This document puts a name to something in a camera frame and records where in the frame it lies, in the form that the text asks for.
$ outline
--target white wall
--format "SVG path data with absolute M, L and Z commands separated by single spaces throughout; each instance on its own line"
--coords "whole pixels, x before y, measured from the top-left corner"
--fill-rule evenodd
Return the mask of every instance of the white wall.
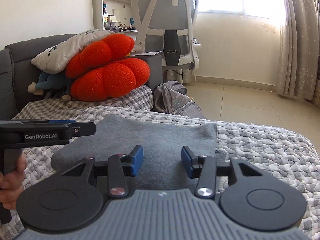
M 0 49 L 18 41 L 92 28 L 92 0 L 0 0 Z
M 107 5 L 108 14 L 113 14 L 113 9 L 116 9 L 118 15 L 115 15 L 117 20 L 122 24 L 129 25 L 130 18 L 132 17 L 132 8 L 130 4 L 121 3 L 113 0 L 103 0 Z
M 280 30 L 271 20 L 199 13 L 194 36 L 202 45 L 197 76 L 276 84 Z

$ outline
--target bed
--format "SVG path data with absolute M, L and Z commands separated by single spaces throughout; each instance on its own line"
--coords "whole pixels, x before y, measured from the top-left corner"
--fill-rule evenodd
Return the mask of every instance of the bed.
M 200 126 L 209 120 L 151 112 L 152 90 L 144 85 L 123 98 L 99 103 L 62 102 L 58 99 L 34 100 L 14 116 L 14 119 L 74 119 L 98 123 L 114 114 L 139 122 L 158 122 L 164 125 Z M 304 136 L 286 129 L 254 124 L 216 122 L 217 151 L 226 153 L 227 160 L 238 156 L 278 179 L 298 189 L 307 201 L 307 212 L 300 229 L 313 240 L 320 239 L 320 159 L 312 143 Z M 28 166 L 26 188 L 52 175 L 53 153 L 63 146 L 24 149 Z M 228 187 L 222 178 L 218 191 Z M 12 221 L 2 225 L 0 237 L 11 239 L 23 226 L 16 212 Z

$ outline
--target headboard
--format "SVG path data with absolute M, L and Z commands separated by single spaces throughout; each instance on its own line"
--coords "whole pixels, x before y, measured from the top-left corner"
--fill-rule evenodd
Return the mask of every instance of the headboard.
M 29 102 L 41 100 L 43 96 L 28 93 L 27 88 L 38 82 L 41 70 L 31 64 L 31 60 L 47 48 L 53 47 L 74 34 L 49 36 L 7 45 L 0 51 L 0 120 L 11 119 Z M 162 82 L 161 55 L 137 56 L 151 68 L 147 86 L 154 91 Z

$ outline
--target curtain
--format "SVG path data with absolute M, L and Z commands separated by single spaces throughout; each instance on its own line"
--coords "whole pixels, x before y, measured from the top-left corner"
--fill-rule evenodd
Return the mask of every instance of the curtain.
M 319 58 L 319 0 L 284 0 L 281 28 L 280 95 L 312 100 Z
M 190 69 L 167 70 L 164 71 L 164 83 L 170 80 L 176 80 L 181 84 L 196 81 L 195 72 Z

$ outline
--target human hand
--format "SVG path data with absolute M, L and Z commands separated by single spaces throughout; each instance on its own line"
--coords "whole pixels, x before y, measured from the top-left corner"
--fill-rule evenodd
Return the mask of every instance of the human hand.
M 27 160 L 24 153 L 17 160 L 17 169 L 6 175 L 0 173 L 0 202 L 3 203 L 5 209 L 16 209 L 16 201 L 19 195 L 24 191 L 22 185 L 26 175 L 25 169 Z

